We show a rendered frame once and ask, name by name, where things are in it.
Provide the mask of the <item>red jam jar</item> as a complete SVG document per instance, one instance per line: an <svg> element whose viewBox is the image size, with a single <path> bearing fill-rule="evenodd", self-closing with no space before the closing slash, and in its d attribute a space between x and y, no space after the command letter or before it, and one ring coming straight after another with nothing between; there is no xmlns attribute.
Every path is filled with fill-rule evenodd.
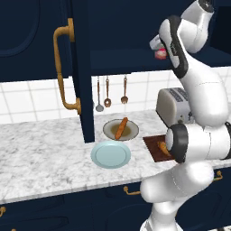
<svg viewBox="0 0 231 231"><path fill-rule="evenodd" d="M167 52L164 48L161 48L154 53L154 56L157 60L165 60L167 57Z"/></svg>

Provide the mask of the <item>navy drawer front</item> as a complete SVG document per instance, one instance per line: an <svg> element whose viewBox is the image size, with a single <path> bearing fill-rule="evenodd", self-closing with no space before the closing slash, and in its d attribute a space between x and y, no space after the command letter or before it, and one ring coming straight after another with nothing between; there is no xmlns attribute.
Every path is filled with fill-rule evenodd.
<svg viewBox="0 0 231 231"><path fill-rule="evenodd" d="M140 182L126 186L130 191L140 191ZM152 205L143 200L141 194L129 196L123 190L125 185L106 189L106 213L104 231L140 231L148 218Z"/></svg>
<svg viewBox="0 0 231 231"><path fill-rule="evenodd" d="M89 192L0 205L0 231L94 231Z"/></svg>
<svg viewBox="0 0 231 231"><path fill-rule="evenodd" d="M215 169L223 179L187 200L178 210L176 221L184 231L209 231L231 225L231 167Z"/></svg>

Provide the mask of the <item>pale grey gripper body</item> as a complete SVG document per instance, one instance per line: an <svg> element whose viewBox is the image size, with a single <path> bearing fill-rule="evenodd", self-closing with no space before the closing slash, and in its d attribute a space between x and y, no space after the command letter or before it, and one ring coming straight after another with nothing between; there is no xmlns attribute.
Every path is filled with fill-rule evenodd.
<svg viewBox="0 0 231 231"><path fill-rule="evenodd" d="M161 39L160 39L159 35L156 35L156 36L149 42L149 44L150 44L150 47L151 47L151 49L152 49L153 51L158 51L158 50L164 48L164 46L163 46L163 44L162 44L162 42L161 42Z"/></svg>

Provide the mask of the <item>grey hanging ladle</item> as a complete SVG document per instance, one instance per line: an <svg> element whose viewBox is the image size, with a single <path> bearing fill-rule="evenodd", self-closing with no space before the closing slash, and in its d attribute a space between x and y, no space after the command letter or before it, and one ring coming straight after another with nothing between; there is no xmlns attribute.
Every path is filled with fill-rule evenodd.
<svg viewBox="0 0 231 231"><path fill-rule="evenodd" d="M104 110L104 107L100 104L100 84L97 84L97 106L96 110L98 112L102 112Z"/></svg>

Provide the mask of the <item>wooden hanging fork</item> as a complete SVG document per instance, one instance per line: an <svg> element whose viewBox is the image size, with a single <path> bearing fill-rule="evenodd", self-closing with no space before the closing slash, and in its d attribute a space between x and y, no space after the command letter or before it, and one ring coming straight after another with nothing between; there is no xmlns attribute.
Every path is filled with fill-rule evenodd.
<svg viewBox="0 0 231 231"><path fill-rule="evenodd" d="M128 97L126 96L126 85L127 85L127 77L124 77L124 95L121 97L121 103L126 104L128 102Z"/></svg>

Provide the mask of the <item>navy wall cabinet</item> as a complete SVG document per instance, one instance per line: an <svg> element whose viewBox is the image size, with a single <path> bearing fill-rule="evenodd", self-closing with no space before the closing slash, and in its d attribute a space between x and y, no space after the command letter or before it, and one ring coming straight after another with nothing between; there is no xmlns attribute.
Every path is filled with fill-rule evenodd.
<svg viewBox="0 0 231 231"><path fill-rule="evenodd" d="M194 0L88 0L91 74L166 70L150 40L168 16L180 15ZM206 45L193 57L211 67L231 66L231 0L212 0L215 13Z"/></svg>

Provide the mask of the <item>golden croissant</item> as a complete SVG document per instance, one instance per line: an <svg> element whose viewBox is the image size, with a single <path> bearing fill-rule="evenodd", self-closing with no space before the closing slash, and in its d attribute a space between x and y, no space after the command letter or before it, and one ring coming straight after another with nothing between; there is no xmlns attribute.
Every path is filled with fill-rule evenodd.
<svg viewBox="0 0 231 231"><path fill-rule="evenodd" d="M165 142L158 142L157 143L159 149L167 156L170 156L171 154L169 153L169 151L167 150L167 146Z"/></svg>

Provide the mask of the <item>navy closed cabinet door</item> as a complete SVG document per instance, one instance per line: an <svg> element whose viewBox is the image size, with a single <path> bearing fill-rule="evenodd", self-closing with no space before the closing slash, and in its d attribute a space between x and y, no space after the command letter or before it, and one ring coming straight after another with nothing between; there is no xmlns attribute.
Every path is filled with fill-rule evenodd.
<svg viewBox="0 0 231 231"><path fill-rule="evenodd" d="M0 82L55 79L53 33L66 0L0 0Z"/></svg>

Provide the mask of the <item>brown baguette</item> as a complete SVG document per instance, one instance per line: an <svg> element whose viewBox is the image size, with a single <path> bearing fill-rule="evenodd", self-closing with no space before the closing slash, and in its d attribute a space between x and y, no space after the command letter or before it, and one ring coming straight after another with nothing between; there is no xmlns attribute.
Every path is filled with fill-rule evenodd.
<svg viewBox="0 0 231 231"><path fill-rule="evenodd" d="M122 134L124 132L124 129L126 127L127 121L128 121L128 118L124 117L123 120L122 120L122 122L118 126L117 131L115 133L115 139L116 140L118 140L122 136Z"/></svg>

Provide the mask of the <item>navy open cabinet door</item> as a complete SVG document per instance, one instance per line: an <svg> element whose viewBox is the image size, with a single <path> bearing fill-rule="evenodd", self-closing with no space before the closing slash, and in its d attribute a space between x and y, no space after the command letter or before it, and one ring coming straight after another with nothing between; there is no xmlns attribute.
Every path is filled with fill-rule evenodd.
<svg viewBox="0 0 231 231"><path fill-rule="evenodd" d="M88 35L88 0L71 0L75 33L75 54L81 102L81 127L86 143L95 141Z"/></svg>

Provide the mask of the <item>light blue plate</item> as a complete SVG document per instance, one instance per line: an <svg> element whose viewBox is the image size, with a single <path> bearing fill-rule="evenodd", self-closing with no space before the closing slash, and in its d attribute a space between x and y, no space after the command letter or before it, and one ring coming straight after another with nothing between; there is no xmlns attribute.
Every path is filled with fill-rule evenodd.
<svg viewBox="0 0 231 231"><path fill-rule="evenodd" d="M130 159L130 149L118 141L101 142L91 151L92 162L104 169L121 168L125 166Z"/></svg>

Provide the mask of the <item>wooden hanging spoon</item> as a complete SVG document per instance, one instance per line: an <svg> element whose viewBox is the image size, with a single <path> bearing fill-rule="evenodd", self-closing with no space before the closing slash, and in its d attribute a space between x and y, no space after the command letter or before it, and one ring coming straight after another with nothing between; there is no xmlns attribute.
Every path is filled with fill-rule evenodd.
<svg viewBox="0 0 231 231"><path fill-rule="evenodd" d="M111 107L111 99L109 98L109 77L106 77L106 99L104 100L105 107Z"/></svg>

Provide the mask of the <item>brown cutting board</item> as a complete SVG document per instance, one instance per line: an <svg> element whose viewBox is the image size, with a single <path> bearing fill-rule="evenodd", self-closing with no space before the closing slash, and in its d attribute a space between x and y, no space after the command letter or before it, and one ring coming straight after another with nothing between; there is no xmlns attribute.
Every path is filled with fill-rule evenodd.
<svg viewBox="0 0 231 231"><path fill-rule="evenodd" d="M172 161L173 157L168 156L163 151L160 150L158 147L158 142L164 142L165 141L165 135L155 135L155 136L145 136L143 138L143 141L149 150L153 160L155 162L166 162L166 161Z"/></svg>

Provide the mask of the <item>silver toaster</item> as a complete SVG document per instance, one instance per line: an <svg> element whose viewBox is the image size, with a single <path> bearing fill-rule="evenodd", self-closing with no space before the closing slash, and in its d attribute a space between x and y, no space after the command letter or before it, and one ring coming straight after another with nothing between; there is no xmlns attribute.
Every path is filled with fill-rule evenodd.
<svg viewBox="0 0 231 231"><path fill-rule="evenodd" d="M157 97L156 112L167 127L195 122L183 88L161 89Z"/></svg>

